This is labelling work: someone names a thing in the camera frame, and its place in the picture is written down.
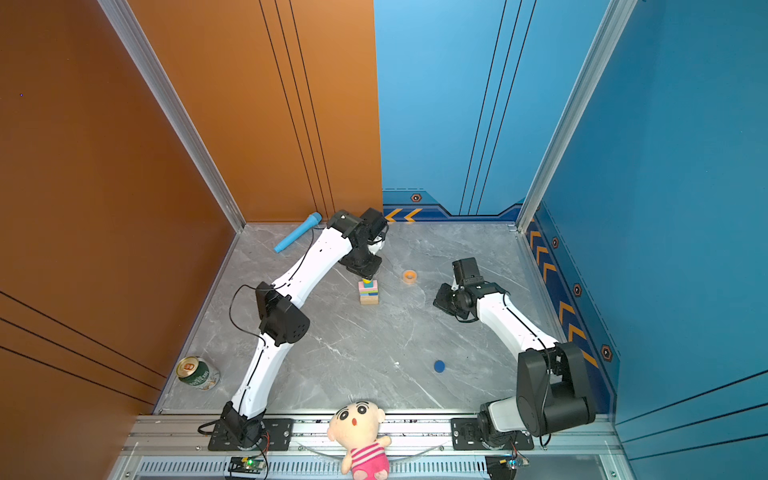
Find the pink rectangular block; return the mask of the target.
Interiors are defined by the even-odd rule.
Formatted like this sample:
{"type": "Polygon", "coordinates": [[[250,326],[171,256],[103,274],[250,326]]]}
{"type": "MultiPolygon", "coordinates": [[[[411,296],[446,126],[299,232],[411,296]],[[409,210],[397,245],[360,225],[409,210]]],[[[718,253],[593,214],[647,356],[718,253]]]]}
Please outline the pink rectangular block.
{"type": "Polygon", "coordinates": [[[361,281],[358,282],[358,291],[359,291],[359,294],[363,293],[363,292],[379,292],[378,282],[377,282],[377,288],[376,289],[364,289],[363,285],[362,285],[362,280],[361,280],[361,281]]]}

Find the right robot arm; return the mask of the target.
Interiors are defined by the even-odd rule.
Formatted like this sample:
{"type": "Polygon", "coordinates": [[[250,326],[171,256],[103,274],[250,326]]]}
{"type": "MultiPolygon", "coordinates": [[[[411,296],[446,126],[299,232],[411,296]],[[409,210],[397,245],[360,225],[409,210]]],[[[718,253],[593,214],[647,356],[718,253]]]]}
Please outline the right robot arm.
{"type": "Polygon", "coordinates": [[[453,282],[440,286],[433,305],[461,323],[486,325],[517,356],[515,395],[480,407],[481,441],[500,448],[514,433],[528,433],[545,445],[556,432],[594,422],[597,407],[582,350],[529,320],[507,290],[482,277],[475,258],[456,260],[452,268],[453,282]]]}

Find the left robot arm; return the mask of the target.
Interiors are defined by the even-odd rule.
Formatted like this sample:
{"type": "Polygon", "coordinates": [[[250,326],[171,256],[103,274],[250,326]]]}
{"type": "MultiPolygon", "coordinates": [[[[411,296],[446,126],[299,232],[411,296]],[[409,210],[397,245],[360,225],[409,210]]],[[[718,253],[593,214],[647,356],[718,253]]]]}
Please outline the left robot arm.
{"type": "Polygon", "coordinates": [[[312,290],[336,265],[364,280],[377,273],[388,220],[370,208],[356,216],[336,212],[299,260],[273,282],[252,288],[260,320],[256,348],[232,399],[223,407],[218,426],[241,444],[261,437],[261,419],[283,360],[310,328],[301,310],[312,290]]]}

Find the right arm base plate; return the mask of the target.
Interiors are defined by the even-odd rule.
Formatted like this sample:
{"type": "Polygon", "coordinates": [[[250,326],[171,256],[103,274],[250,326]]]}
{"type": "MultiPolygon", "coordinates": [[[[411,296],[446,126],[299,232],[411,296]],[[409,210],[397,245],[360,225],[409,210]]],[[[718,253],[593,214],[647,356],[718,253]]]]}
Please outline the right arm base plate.
{"type": "Polygon", "coordinates": [[[451,418],[450,427],[453,449],[457,451],[535,448],[533,438],[526,431],[499,432],[478,418],[451,418]]]}

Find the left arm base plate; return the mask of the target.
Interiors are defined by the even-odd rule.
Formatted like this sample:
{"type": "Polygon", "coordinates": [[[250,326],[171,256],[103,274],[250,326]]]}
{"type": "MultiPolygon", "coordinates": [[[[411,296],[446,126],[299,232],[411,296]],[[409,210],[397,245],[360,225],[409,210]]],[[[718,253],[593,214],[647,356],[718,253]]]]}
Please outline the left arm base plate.
{"type": "Polygon", "coordinates": [[[260,422],[258,435],[251,442],[240,443],[236,437],[227,431],[220,420],[213,426],[207,449],[209,451],[275,451],[284,452],[289,449],[293,433],[294,420],[290,418],[266,418],[260,422]]]}

